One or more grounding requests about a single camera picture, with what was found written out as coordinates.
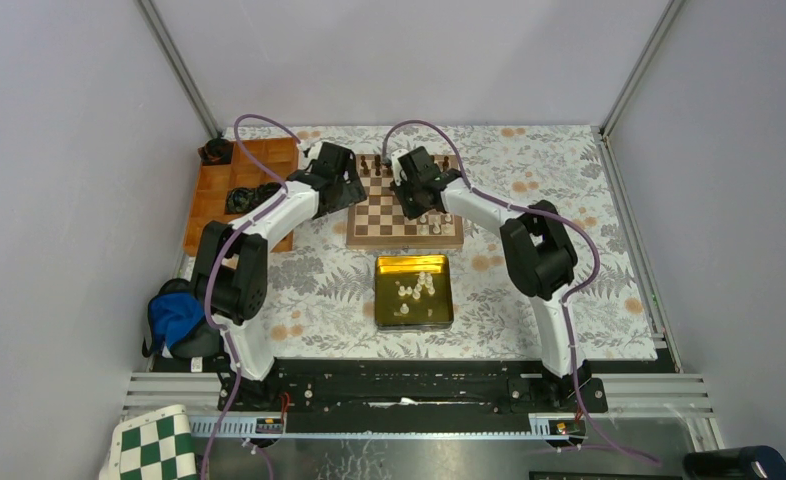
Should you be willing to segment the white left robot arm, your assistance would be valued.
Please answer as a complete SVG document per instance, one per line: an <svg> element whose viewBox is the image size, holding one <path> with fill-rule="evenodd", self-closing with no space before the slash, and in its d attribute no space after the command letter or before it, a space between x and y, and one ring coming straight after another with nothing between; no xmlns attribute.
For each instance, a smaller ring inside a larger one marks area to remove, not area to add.
<svg viewBox="0 0 786 480"><path fill-rule="evenodd" d="M303 155L308 165L283 179L257 208L229 223L211 221L204 227L190 279L207 324L228 348L231 369L245 378L241 398L257 411L273 407L280 388L267 376L275 356L256 319L267 295L270 252L302 223L367 199L352 150L322 141Z"/></svg>

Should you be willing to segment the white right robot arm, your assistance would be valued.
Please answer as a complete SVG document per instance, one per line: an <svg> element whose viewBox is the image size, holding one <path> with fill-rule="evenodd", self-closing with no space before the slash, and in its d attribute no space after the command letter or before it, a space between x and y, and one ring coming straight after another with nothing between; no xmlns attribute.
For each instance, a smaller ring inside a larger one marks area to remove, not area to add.
<svg viewBox="0 0 786 480"><path fill-rule="evenodd" d="M541 200L525 211L496 195L470 188L457 169L443 170L419 147L400 149L381 160L392 172L390 188L405 216L417 219L437 210L466 219L501 240L505 265L513 285L531 299L541 340L541 361L554 377L542 386L544 402L566 412L582 398L582 387L571 374L570 338L565 322L547 311L547 303L574 280L575 248L558 210Z"/></svg>

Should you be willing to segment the green white chess mat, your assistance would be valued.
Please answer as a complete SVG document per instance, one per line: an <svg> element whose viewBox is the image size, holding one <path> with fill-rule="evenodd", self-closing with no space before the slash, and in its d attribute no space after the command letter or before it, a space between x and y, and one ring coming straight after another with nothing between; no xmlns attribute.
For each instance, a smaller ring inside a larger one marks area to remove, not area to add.
<svg viewBox="0 0 786 480"><path fill-rule="evenodd" d="M170 405L119 423L101 479L197 479L187 409Z"/></svg>

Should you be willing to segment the wooden compartment tray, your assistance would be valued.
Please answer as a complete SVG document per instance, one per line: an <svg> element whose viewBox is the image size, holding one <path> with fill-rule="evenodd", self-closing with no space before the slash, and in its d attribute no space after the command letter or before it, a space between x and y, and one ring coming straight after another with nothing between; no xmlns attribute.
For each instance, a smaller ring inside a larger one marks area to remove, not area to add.
<svg viewBox="0 0 786 480"><path fill-rule="evenodd" d="M183 250L196 255L204 227L228 223L271 197L279 184L247 156L251 153L284 178L298 167L299 152L290 137L244 140L241 146L222 138L198 149L201 165L188 215Z"/></svg>

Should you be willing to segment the blue yellow rolled tie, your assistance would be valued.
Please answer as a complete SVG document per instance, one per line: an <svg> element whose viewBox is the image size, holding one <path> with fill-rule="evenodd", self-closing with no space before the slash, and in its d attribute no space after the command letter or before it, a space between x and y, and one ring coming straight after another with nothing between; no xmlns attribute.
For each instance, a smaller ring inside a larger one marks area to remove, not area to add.
<svg viewBox="0 0 786 480"><path fill-rule="evenodd" d="M226 214L246 214L254 210L260 201L256 188L237 187L230 190L226 196Z"/></svg>

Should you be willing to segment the gold metal tin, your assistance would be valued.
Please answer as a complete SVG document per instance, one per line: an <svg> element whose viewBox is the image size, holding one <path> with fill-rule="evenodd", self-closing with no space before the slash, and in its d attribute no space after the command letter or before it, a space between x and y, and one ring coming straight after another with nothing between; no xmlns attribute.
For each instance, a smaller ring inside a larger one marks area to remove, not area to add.
<svg viewBox="0 0 786 480"><path fill-rule="evenodd" d="M446 330L454 322L445 255L378 257L374 294L374 323L381 331Z"/></svg>

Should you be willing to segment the dark floral rolled tie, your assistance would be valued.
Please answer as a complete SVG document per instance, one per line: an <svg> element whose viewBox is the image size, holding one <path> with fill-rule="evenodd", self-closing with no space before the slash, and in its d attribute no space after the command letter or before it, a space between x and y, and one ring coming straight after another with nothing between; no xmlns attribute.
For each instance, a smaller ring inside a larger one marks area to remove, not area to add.
<svg viewBox="0 0 786 480"><path fill-rule="evenodd" d="M229 165L232 161L234 143L224 138L215 138L198 149L202 166Z"/></svg>

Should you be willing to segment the floral patterned table mat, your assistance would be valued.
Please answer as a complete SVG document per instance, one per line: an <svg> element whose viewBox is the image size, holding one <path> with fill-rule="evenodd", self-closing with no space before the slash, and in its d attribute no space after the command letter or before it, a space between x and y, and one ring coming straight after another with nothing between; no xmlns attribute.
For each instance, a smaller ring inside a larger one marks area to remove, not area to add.
<svg viewBox="0 0 786 480"><path fill-rule="evenodd" d="M578 280L570 299L580 351L590 360L653 361L636 274L593 131L588 126L306 126L306 141L330 141L372 158L424 147L441 164L462 158L471 183L514 204L552 202L572 220ZM374 323L374 270L382 255L443 254L454 322L433 331L381 331ZM269 258L268 294L256 319L279 358L534 360L541 340L528 299L512 284L499 238L448 215L404 219L391 195L300 225Z"/></svg>

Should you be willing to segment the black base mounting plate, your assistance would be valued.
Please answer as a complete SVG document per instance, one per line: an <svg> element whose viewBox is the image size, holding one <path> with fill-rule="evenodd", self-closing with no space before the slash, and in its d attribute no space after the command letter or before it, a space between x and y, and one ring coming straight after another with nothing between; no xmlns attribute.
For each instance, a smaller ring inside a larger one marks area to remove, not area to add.
<svg viewBox="0 0 786 480"><path fill-rule="evenodd" d="M531 414L579 420L608 410L584 363L580 389L538 361L278 359L262 380L214 370L219 409L272 412L298 433L516 433Z"/></svg>

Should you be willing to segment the blue black cloth bag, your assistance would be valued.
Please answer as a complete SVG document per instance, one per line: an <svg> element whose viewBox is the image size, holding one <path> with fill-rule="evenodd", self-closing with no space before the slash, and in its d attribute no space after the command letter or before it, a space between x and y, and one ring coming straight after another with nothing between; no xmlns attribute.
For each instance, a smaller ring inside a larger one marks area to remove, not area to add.
<svg viewBox="0 0 786 480"><path fill-rule="evenodd" d="M201 302L183 278L165 282L146 307L147 331L141 345L145 358L192 360L221 352L222 338L210 326Z"/></svg>

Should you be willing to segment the black cylinder bottle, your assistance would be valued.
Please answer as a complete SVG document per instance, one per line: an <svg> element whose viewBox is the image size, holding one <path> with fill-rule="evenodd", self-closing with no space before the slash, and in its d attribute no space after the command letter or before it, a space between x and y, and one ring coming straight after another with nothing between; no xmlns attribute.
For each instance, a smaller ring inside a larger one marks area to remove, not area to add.
<svg viewBox="0 0 786 480"><path fill-rule="evenodd" d="M786 461L766 445L687 454L682 461L690 479L786 480Z"/></svg>

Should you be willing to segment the aluminium frame rail left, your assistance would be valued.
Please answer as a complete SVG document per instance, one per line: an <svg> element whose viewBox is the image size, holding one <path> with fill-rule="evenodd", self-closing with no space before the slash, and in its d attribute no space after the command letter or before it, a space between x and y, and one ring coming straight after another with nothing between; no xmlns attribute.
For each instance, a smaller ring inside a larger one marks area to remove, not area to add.
<svg viewBox="0 0 786 480"><path fill-rule="evenodd" d="M220 137L221 130L218 122L215 120L213 113L196 85L194 77L174 42L156 2L152 0L135 0L134 3L140 10L147 28L154 37L158 48L161 50L203 129L210 138Z"/></svg>

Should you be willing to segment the aluminium frame rail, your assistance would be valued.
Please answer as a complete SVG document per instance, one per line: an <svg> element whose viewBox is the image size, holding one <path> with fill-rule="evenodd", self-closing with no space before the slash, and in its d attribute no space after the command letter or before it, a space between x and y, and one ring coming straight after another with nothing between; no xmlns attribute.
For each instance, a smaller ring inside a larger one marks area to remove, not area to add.
<svg viewBox="0 0 786 480"><path fill-rule="evenodd" d="M666 3L609 113L601 125L594 130L606 177L611 187L615 210L621 221L627 253L636 274L641 300L650 325L651 338L658 356L656 367L664 372L675 374L684 372L683 362L676 340L671 333L666 309L657 297L659 285L639 225L637 203L632 200L627 187L615 141L620 138L621 126L641 91L647 73L688 5L687 1Z"/></svg>
<svg viewBox="0 0 786 480"><path fill-rule="evenodd" d="M194 77L174 42L156 2L152 0L135 0L134 3L140 10L147 28L154 37L158 48L161 50L203 129L210 138L220 137L221 130L218 122L215 120L213 113L196 85Z"/></svg>

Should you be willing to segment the aluminium frame rail right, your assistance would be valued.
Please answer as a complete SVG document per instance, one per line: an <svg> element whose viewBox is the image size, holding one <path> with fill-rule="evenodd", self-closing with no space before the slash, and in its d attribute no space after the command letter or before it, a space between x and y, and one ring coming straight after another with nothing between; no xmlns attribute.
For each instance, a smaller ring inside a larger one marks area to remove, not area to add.
<svg viewBox="0 0 786 480"><path fill-rule="evenodd" d="M683 362L676 340L671 333L666 309L657 297L659 285L639 225L637 203L632 200L627 187L615 141L620 138L621 126L641 91L647 73L688 5L687 1L666 3L609 113L601 125L594 130L606 177L611 187L615 210L621 221L627 253L636 274L641 300L650 325L651 338L658 356L656 367L664 372L675 374L684 372Z"/></svg>

